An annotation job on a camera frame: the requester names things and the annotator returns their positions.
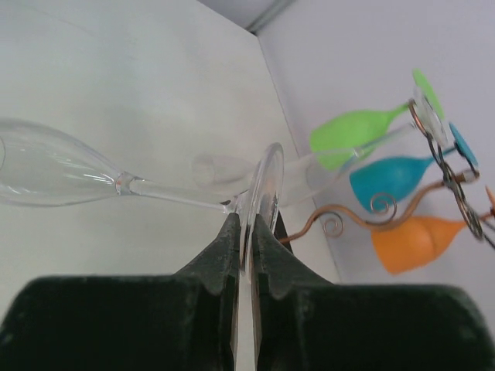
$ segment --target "lime green glass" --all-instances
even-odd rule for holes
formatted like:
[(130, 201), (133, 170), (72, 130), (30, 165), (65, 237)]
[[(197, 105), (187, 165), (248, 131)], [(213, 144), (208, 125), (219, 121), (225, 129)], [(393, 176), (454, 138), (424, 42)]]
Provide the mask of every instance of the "lime green glass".
[[(413, 70), (412, 76), (415, 80), (415, 106), (425, 130), (442, 146), (447, 145), (442, 120), (445, 115), (442, 106), (432, 86), (420, 70)], [(402, 104), (391, 111), (360, 110), (341, 114), (327, 121), (315, 129), (309, 137), (309, 145), (313, 153), (342, 148), (355, 148), (366, 143), (379, 140), (385, 136), (389, 127), (397, 116), (408, 111), (408, 104)], [(400, 129), (409, 132), (416, 128), (414, 122), (406, 124)], [(367, 152), (360, 154), (362, 161), (376, 148), (374, 146)], [(329, 171), (336, 170), (345, 165), (351, 159), (352, 154), (342, 152), (338, 155), (318, 155), (320, 164)]]
[[(403, 104), (391, 111), (347, 112), (313, 130), (309, 144), (313, 152), (364, 145), (385, 135), (392, 121), (407, 109), (408, 105)], [(371, 152), (372, 150), (364, 154), (360, 160), (365, 159)], [(321, 155), (319, 161), (323, 167), (332, 171), (342, 166), (350, 157), (348, 153)]]

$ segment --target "plastic wine glass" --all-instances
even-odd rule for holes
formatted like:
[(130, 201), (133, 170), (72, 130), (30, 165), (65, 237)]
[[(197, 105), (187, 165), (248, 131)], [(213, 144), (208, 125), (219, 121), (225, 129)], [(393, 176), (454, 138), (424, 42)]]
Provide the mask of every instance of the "plastic wine glass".
[[(415, 110), (422, 123), (422, 131), (427, 131), (442, 146), (447, 145), (447, 137), (443, 129), (443, 109), (432, 89), (432, 86), (420, 70), (413, 70), (416, 83), (414, 91)], [(309, 144), (313, 152), (337, 148), (349, 148), (368, 143), (385, 135), (394, 119), (408, 110), (403, 104), (391, 111), (351, 111), (327, 121), (313, 130)], [(415, 121), (401, 127), (403, 134), (418, 129)], [(320, 157), (322, 165), (332, 171), (342, 166), (350, 157)]]
[(272, 230), (275, 227), (283, 178), (283, 151), (275, 143), (268, 146), (253, 171), (250, 187), (241, 194), (225, 198), (168, 187), (120, 170), (68, 134), (16, 119), (0, 120), (0, 164), (1, 203), (54, 207), (114, 196), (146, 196), (238, 213), (244, 270), (250, 266), (256, 214)]
[[(487, 213), (480, 219), (490, 217), (492, 214)], [(465, 226), (464, 220), (412, 216), (394, 229), (373, 231), (371, 239), (384, 268), (400, 274), (437, 259)]]
[[(466, 158), (472, 167), (478, 166), (476, 156), (451, 122), (449, 127), (454, 137), (454, 147), (446, 149), (443, 156), (458, 152)], [(380, 212), (387, 209), (386, 199), (395, 202), (409, 196), (421, 181), (426, 169), (435, 161), (427, 158), (391, 157), (384, 158), (359, 168), (350, 174), (350, 185), (354, 195), (368, 212)]]

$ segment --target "white wall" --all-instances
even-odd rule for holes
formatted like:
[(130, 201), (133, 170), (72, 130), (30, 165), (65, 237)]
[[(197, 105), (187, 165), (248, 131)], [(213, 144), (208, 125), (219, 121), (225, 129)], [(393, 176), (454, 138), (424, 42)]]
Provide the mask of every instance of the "white wall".
[[(300, 155), (309, 151), (310, 131), (331, 117), (405, 102), (412, 92), (411, 69), (421, 68), (448, 119), (478, 157), (482, 178), (467, 186), (466, 194), (476, 209), (487, 211), (483, 187), (495, 188), (495, 2), (296, 2), (261, 32), (260, 40)], [(419, 134), (392, 147), (395, 153), (428, 154)], [(463, 168), (461, 161), (453, 157), (449, 161), (457, 170)], [(422, 184), (439, 176), (439, 169), (432, 166)], [(353, 204), (329, 194), (316, 201)], [(452, 195), (445, 190), (429, 196), (417, 214), (460, 219)], [(495, 251), (489, 245), (477, 243), (464, 230), (436, 262), (392, 277), (379, 264), (369, 234), (347, 226), (345, 237), (329, 240), (344, 282), (459, 285), (495, 329)]]
[(242, 28), (248, 27), (274, 0), (199, 0)]

